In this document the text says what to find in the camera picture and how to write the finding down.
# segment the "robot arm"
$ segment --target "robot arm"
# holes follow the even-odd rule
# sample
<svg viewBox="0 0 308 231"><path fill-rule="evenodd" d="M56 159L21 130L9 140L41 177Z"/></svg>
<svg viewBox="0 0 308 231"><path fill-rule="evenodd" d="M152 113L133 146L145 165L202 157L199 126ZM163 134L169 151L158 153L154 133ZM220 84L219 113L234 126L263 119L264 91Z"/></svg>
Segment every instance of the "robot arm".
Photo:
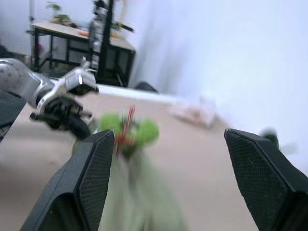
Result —
<svg viewBox="0 0 308 231"><path fill-rule="evenodd" d="M90 131L82 117L91 114L83 112L74 95L98 92L89 66L90 63L83 60L80 67L54 84L16 59L0 59L0 90L19 95L35 108L31 119L44 121L52 129L69 130L78 139L84 139Z"/></svg>

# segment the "beige table surface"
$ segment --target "beige table surface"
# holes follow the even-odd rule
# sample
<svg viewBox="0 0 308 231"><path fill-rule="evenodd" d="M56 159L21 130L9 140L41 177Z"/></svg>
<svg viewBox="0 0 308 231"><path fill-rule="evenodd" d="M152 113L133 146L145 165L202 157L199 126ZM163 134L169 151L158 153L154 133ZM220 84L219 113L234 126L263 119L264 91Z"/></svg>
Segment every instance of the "beige table surface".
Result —
<svg viewBox="0 0 308 231"><path fill-rule="evenodd" d="M174 119L169 106L117 96L89 95L81 100L95 116L127 111L150 116L160 139L148 155L167 181L192 231L257 231L238 190L227 146L225 125L212 130ZM67 133L33 123L26 106L0 143L0 230L21 228L45 184L69 159L74 143Z"/></svg>
<svg viewBox="0 0 308 231"><path fill-rule="evenodd" d="M56 33L63 34L63 35L69 35L69 36L76 37L79 39L89 39L87 36L79 34L78 29L72 28L69 26L63 26L60 24L50 23L47 21L33 23L31 25L38 29L48 30L48 31L56 32ZM115 47L121 47L127 50L135 51L135 48L131 46L130 43L124 39L110 37L110 44Z"/></svg>

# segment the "table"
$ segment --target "table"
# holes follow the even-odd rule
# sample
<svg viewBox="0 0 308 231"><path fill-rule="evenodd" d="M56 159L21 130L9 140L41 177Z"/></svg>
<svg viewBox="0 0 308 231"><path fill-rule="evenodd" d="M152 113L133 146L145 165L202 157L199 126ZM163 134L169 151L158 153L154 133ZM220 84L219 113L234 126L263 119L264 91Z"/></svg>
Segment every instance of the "table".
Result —
<svg viewBox="0 0 308 231"><path fill-rule="evenodd" d="M45 64L46 61L50 61L50 68L52 68L53 62L64 63L69 65L79 65L74 62L69 61L69 52L77 51L81 53L89 53L87 50L79 49L71 47L70 41L78 41L88 44L89 38L78 33L76 28L63 26L50 22L38 22L31 24L34 28L34 71L39 71L40 68ZM44 33L45 35L50 35L50 50L48 53L44 55L44 57L39 58L39 34ZM66 54L65 60L54 59L52 56L53 51L53 37L59 37L66 39ZM115 65L113 68L113 72L117 72L121 78L124 87L127 87L129 76L131 73L134 57L135 57L135 49L126 41L117 38L110 38L110 46L109 49L115 50ZM122 70L119 65L119 56L124 52L128 55L126 68Z"/></svg>
<svg viewBox="0 0 308 231"><path fill-rule="evenodd" d="M149 116L160 127L159 140L147 149L155 168L174 193L191 231L257 231L237 187L226 143L226 125L211 130L185 124L169 114L176 99L117 88L80 99L95 117L123 112L134 104L136 116ZM0 228L18 230L45 184L69 159L72 136L31 122L26 106L0 144Z"/></svg>

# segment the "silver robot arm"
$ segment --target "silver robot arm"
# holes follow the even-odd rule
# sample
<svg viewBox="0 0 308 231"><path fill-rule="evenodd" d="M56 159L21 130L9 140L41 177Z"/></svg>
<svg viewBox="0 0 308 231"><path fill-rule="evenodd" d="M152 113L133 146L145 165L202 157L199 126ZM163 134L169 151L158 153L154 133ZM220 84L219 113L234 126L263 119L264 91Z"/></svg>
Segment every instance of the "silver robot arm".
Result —
<svg viewBox="0 0 308 231"><path fill-rule="evenodd" d="M90 135L83 107L74 100L89 91L98 92L94 74L85 59L56 83L29 70L16 59L0 59L0 90L19 95L33 108L30 118L46 122L52 129L69 130L78 139Z"/></svg>

